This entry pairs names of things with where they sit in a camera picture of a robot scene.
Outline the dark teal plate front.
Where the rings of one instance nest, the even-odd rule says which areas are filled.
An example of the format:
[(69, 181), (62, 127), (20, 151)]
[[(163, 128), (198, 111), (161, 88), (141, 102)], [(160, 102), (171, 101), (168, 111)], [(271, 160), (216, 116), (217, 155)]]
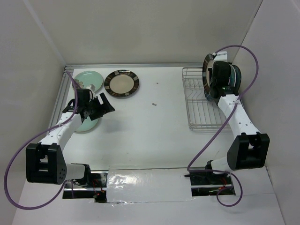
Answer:
[(234, 70), (235, 70), (235, 73), (236, 73), (235, 88), (236, 88), (236, 90), (239, 90), (240, 85), (241, 85), (241, 80), (242, 80), (241, 71), (240, 71), (238, 66), (234, 65), (233, 67), (234, 67)]

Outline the black rim beige plate front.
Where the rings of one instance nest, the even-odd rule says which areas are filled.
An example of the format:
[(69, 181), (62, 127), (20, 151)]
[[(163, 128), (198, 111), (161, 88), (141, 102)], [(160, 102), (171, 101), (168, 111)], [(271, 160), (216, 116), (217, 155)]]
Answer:
[(206, 99), (212, 102), (215, 98), (215, 84), (212, 77), (212, 69), (215, 55), (209, 53), (206, 55), (202, 66), (202, 82), (204, 88), (204, 95)]

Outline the red teal plate front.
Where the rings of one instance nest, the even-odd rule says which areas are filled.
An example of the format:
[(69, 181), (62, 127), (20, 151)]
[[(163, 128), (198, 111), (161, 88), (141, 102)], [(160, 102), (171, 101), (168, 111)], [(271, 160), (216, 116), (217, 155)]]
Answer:
[(229, 86), (235, 88), (236, 80), (237, 80), (236, 71), (232, 64), (230, 64), (229, 66), (231, 69), (231, 74), (230, 74), (230, 78), (229, 78)]

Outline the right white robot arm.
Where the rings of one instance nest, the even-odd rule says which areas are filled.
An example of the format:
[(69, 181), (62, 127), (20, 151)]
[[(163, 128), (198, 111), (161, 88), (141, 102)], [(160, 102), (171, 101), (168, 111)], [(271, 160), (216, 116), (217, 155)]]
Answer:
[(240, 69), (225, 61), (215, 61), (207, 69), (210, 95), (228, 119), (234, 141), (225, 157), (206, 165), (205, 180), (214, 184), (223, 172), (261, 168), (265, 165), (270, 138), (251, 122), (239, 98)]

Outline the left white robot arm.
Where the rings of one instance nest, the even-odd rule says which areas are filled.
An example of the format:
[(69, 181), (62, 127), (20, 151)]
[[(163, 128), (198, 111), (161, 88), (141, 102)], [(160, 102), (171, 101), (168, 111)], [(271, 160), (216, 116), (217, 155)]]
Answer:
[(89, 89), (77, 89), (77, 98), (69, 101), (55, 128), (39, 143), (30, 143), (27, 146), (27, 181), (60, 185), (66, 180), (76, 180), (82, 187), (89, 186), (93, 177), (90, 166), (67, 164), (63, 150), (86, 119), (97, 120), (114, 110), (104, 93), (95, 96)]

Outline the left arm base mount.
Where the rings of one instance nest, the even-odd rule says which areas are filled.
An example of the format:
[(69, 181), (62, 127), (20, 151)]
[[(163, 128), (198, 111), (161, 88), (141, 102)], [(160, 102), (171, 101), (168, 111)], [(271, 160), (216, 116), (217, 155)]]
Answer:
[(62, 199), (90, 199), (106, 203), (108, 171), (91, 171), (87, 179), (73, 179), (66, 182)]

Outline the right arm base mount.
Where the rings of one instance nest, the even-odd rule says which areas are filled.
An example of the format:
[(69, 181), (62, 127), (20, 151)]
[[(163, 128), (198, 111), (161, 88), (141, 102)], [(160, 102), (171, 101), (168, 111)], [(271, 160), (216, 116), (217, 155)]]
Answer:
[(222, 189), (220, 195), (235, 195), (232, 179), (226, 174), (189, 172), (184, 177), (190, 180), (192, 196), (216, 195)]

